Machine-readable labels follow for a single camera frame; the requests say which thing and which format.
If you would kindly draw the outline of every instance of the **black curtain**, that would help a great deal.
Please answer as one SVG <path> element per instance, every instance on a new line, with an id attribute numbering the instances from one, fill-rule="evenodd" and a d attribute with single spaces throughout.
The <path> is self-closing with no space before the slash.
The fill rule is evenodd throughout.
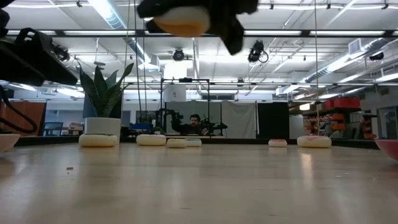
<path id="1" fill-rule="evenodd" d="M 287 103 L 259 103 L 258 138 L 289 139 L 289 106 Z"/>

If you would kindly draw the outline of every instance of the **pink bowl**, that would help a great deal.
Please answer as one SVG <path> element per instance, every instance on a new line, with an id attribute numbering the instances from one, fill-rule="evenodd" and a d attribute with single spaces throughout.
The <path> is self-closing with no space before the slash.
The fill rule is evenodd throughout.
<path id="1" fill-rule="evenodd" d="M 381 151 L 398 161 L 398 140 L 376 140 L 376 144 Z"/>
<path id="2" fill-rule="evenodd" d="M 20 134 L 0 134 L 0 153 L 12 148 L 20 136 Z"/>

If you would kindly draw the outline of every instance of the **chair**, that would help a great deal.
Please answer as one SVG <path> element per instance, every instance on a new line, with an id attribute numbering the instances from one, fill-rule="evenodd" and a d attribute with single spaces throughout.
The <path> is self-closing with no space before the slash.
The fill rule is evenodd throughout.
<path id="1" fill-rule="evenodd" d="M 44 136 L 61 136 L 63 122 L 44 123 Z"/>

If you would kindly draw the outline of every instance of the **snake plant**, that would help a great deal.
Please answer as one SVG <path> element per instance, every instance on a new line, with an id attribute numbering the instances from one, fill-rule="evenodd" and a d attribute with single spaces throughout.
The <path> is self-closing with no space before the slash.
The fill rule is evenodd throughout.
<path id="1" fill-rule="evenodd" d="M 94 80 L 92 80 L 89 75 L 80 69 L 81 87 L 83 87 L 85 93 L 89 96 L 97 117 L 108 118 L 110 116 L 124 89 L 128 86 L 121 88 L 122 81 L 131 73 L 133 66 L 134 63 L 129 64 L 120 80 L 113 84 L 110 80 L 116 79 L 118 70 L 113 72 L 113 74 L 105 80 L 101 69 L 97 66 L 95 68 Z"/>

